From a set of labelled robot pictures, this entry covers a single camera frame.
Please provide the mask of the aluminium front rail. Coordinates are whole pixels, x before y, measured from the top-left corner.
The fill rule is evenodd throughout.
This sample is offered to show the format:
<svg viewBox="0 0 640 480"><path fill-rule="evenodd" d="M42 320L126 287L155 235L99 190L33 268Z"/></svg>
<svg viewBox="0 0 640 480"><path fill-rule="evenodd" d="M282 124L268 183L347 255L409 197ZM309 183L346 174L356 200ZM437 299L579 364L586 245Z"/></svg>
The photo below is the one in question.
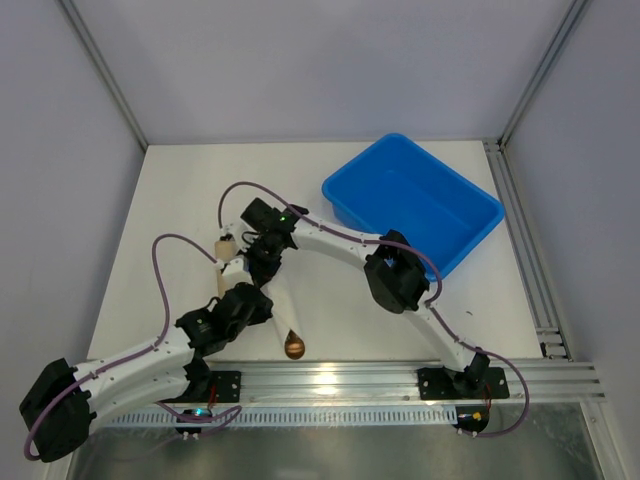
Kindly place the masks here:
<svg viewBox="0 0 640 480"><path fill-rule="evenodd" d="M519 404L528 391L533 403L602 401L606 397L595 367L588 362L524 360L511 369L500 361L503 383ZM248 406L395 405L421 403L418 361L231 362L211 361L214 371L241 373L239 400Z"/></svg>

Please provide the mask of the aluminium frame post left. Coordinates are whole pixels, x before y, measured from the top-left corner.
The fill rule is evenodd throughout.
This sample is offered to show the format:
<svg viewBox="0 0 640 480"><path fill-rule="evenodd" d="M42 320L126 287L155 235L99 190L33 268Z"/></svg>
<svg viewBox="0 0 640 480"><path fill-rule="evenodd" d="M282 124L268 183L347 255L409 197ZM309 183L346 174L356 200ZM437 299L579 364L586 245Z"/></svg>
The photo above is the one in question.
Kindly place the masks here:
<svg viewBox="0 0 640 480"><path fill-rule="evenodd" d="M110 97L111 102L118 110L131 135L136 140L140 149L146 152L149 147L149 141L76 2L72 0L56 0L55 4L68 23L73 35L87 56L99 81Z"/></svg>

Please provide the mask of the blue plastic bin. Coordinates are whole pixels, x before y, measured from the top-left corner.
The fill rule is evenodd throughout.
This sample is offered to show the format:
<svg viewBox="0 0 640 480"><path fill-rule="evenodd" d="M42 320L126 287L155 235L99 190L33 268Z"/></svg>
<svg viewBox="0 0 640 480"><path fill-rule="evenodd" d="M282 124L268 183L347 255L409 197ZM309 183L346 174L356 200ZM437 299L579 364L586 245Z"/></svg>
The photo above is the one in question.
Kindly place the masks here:
<svg viewBox="0 0 640 480"><path fill-rule="evenodd" d="M400 232L442 277L503 220L502 204L399 133L390 133L327 177L322 194L346 227Z"/></svg>

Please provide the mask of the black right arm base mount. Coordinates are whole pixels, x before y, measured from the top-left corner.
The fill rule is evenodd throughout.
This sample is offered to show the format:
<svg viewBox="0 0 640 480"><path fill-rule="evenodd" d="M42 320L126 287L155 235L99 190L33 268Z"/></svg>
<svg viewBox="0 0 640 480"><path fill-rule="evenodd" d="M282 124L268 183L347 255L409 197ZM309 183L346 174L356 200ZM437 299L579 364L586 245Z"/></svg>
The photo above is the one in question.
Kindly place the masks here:
<svg viewBox="0 0 640 480"><path fill-rule="evenodd" d="M499 367L489 367L479 377L444 367L420 368L416 375L421 400L502 400L510 397L505 372Z"/></svg>

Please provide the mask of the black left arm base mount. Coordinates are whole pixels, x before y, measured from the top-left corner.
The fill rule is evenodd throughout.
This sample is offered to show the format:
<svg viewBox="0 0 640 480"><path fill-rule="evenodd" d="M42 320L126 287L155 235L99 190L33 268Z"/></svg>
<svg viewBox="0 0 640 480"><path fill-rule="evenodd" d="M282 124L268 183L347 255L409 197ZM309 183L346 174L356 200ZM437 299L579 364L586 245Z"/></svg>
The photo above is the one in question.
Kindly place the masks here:
<svg viewBox="0 0 640 480"><path fill-rule="evenodd" d="M242 373L234 370L211 371L197 380L190 393L190 402L238 403L241 395Z"/></svg>

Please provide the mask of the beige utensil holder case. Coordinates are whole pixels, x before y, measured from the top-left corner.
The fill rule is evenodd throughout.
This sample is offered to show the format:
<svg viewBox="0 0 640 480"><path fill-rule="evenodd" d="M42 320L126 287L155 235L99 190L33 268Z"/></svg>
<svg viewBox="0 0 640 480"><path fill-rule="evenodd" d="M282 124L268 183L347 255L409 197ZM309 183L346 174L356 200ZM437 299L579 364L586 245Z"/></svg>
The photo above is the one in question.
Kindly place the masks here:
<svg viewBox="0 0 640 480"><path fill-rule="evenodd" d="M222 263L232 260L236 253L236 244L233 240L218 240L214 244L215 257ZM225 280L222 276L222 271L216 272L216 285L218 291L218 297L221 298L226 291Z"/></svg>

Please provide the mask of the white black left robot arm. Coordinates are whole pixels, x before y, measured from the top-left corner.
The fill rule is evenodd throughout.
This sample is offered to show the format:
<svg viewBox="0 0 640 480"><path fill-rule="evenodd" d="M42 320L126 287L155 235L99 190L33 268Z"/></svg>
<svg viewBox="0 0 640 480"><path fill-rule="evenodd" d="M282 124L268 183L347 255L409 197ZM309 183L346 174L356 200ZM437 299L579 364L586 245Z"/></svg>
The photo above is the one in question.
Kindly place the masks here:
<svg viewBox="0 0 640 480"><path fill-rule="evenodd" d="M71 366L45 366L19 405L29 433L24 454L51 463L80 447L100 426L149 403L194 398L209 382L205 357L222 351L248 326L272 316L258 287L239 283L184 314L165 335L127 353Z"/></svg>

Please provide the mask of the aluminium frame post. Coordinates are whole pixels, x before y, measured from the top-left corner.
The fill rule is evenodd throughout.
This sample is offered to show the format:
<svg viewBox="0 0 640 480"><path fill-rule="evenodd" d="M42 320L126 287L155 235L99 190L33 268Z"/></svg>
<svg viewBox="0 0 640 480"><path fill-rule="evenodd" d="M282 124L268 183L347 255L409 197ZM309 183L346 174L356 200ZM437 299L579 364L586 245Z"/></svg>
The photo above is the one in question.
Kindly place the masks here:
<svg viewBox="0 0 640 480"><path fill-rule="evenodd" d="M149 141L76 2L72 0L56 0L55 4L68 23L73 35L87 56L99 81L110 97L111 102L118 110L131 135L136 140L140 149L146 152L149 147Z"/></svg>
<svg viewBox="0 0 640 480"><path fill-rule="evenodd" d="M590 0L572 0L569 2L566 12L562 15L557 28L516 102L502 134L497 140L497 144L502 149L507 147L528 113L528 110L532 107L591 4L592 1Z"/></svg>

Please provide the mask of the copper spoon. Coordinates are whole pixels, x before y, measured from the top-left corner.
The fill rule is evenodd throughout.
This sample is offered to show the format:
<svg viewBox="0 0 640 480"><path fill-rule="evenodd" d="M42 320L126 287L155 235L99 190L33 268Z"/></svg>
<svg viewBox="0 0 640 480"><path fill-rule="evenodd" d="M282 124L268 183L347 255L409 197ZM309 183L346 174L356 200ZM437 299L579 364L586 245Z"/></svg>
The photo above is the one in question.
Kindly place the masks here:
<svg viewBox="0 0 640 480"><path fill-rule="evenodd" d="M284 340L285 355L291 360L299 360L304 356L305 351L304 340L294 330L289 330Z"/></svg>

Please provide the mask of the aluminium frame post right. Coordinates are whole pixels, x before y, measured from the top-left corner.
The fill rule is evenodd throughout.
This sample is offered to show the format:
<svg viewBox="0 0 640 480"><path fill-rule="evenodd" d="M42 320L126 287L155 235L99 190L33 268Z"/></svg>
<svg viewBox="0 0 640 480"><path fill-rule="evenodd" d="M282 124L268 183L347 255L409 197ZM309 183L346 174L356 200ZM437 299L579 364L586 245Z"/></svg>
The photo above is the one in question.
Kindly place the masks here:
<svg viewBox="0 0 640 480"><path fill-rule="evenodd" d="M528 110L532 107L591 4L592 1L590 0L572 0L569 2L566 12L562 15L557 28L516 102L502 134L497 140L497 144L502 149L507 147L528 113Z"/></svg>

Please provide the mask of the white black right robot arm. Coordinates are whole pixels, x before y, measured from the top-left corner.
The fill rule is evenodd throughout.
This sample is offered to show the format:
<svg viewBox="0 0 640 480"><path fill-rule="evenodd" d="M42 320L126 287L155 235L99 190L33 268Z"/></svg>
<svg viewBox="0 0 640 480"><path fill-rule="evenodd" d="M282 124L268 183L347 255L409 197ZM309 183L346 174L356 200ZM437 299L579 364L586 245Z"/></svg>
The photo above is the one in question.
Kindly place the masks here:
<svg viewBox="0 0 640 480"><path fill-rule="evenodd" d="M487 394L490 359L485 351L456 335L434 306L442 280L430 289L424 255L398 231L385 235L358 233L326 223L307 210L282 211L254 199L241 220L256 233L244 250L254 280L264 285L280 268L282 252L299 249L326 255L364 272L373 300L384 310L403 315L438 352L443 374L462 398Z"/></svg>

